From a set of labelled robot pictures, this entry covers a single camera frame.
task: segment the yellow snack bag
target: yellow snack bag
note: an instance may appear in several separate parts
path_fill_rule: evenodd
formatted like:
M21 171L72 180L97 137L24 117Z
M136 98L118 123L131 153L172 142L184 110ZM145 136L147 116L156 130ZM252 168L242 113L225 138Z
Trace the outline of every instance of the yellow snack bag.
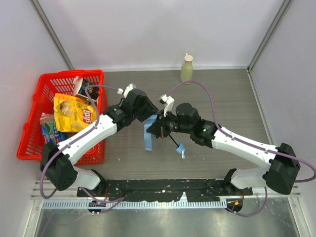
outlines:
M97 119L92 105L71 95L56 93L54 96L54 117L60 132L80 132Z

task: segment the lay's logo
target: lay's logo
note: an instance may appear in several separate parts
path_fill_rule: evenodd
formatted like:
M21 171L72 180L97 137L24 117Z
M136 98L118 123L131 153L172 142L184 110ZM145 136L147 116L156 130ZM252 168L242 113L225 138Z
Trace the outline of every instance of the lay's logo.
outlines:
M85 123L92 123L90 110L87 110L87 109L82 110L82 121Z

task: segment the wooden tabletop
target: wooden tabletop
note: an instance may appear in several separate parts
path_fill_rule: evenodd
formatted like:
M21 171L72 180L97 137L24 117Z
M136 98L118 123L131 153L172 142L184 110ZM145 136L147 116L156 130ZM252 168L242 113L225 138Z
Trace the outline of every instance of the wooden tabletop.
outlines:
M161 95L167 94L180 82L180 71L107 72L105 84L125 88L134 83L145 91L159 108ZM258 106L246 70L195 70L193 79L202 82L211 92L219 123L239 135L268 143ZM120 96L107 91L109 105L117 104ZM173 111L180 103L189 102L199 115L213 121L210 101L196 84L183 85L172 97ZM144 123L131 126L106 139L105 162L86 165L108 179L169 179L223 178L231 168L253 168L254 164L228 152L201 147L188 134L174 133L177 142L185 146L186 159L175 151L170 138L153 139L153 151L145 150Z

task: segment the wall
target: wall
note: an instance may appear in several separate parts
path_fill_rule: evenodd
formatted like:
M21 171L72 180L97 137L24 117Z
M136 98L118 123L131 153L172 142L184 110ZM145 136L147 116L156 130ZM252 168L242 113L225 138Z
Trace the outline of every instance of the wall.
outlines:
M282 0L39 0L75 68L247 67Z
M0 2L0 31L0 232L20 237L40 175L37 162L16 158L22 126L39 76L67 68L29 1Z
M254 80L274 140L316 166L316 1L295 0L257 62ZM299 178L312 175L302 166ZM316 181L300 185L316 221Z

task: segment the snack package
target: snack package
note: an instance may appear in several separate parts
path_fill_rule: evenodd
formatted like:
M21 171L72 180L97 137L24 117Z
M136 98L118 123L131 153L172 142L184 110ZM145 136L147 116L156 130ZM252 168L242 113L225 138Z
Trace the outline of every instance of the snack package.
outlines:
M76 76L73 80L73 85L74 90L73 90L73 96L79 97L83 100L88 101L89 98L87 97L86 93L85 93L85 89L90 86L93 85L93 83L80 78L79 76ZM99 96L99 88L98 87L92 87L88 90L88 93L91 97L91 99L96 103L98 100L98 96Z
M57 131L56 123L54 121L54 114L42 113L40 119L41 134L44 138L44 143L47 144L50 141L54 145L67 139L66 133Z
M57 130L61 132L80 132L97 118L92 105L75 96L60 93L54 97L54 112Z

